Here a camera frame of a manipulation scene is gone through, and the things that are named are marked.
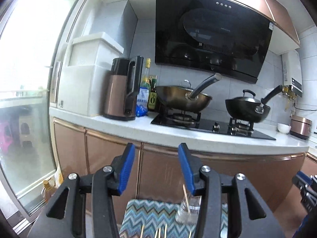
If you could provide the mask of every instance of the screw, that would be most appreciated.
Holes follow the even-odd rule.
[[[105,173],[109,173],[112,171],[112,167],[111,166],[105,166],[103,169],[102,169]]]
[[[245,175],[244,174],[237,174],[237,179],[242,181],[245,179]]]
[[[70,180],[75,180],[76,178],[77,178],[77,174],[75,174],[75,173],[71,173],[68,176],[68,179],[70,179]]]
[[[202,170],[203,172],[205,172],[205,173],[208,173],[208,172],[210,172],[210,167],[209,167],[209,166],[202,166],[202,167],[201,167],[201,170]]]

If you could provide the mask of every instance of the striped fabric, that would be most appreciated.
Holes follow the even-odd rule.
[[[194,237],[195,225],[180,224],[175,221],[179,205],[150,200],[130,200],[119,232],[120,238],[139,238],[144,224],[143,238],[154,238],[156,230],[161,228],[164,237],[167,224],[167,238]],[[228,208],[222,205],[221,229],[228,226]]]

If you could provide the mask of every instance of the water heater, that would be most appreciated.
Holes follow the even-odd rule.
[[[296,50],[282,54],[284,86],[302,97],[302,70]]]

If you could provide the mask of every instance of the electric kettle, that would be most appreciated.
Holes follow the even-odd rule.
[[[114,120],[130,121],[135,119],[137,95],[143,57],[115,58],[112,61],[104,116]]]

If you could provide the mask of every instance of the blue gripper pad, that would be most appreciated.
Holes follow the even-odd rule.
[[[186,143],[181,143],[178,147],[178,156],[180,161],[180,166],[182,168],[184,180],[186,183],[187,189],[191,192],[192,195],[195,194],[196,189],[194,186],[194,174],[189,164],[191,154],[188,150]]]
[[[128,184],[132,165],[134,162],[134,157],[135,146],[132,143],[128,143],[121,157],[121,160],[124,160],[124,162],[120,171],[120,183],[118,186],[118,192],[120,193],[120,195],[124,192]]]
[[[298,171],[297,175],[300,178],[302,178],[305,182],[307,182],[308,185],[312,185],[312,179],[310,179],[310,177],[304,174],[302,171]]]

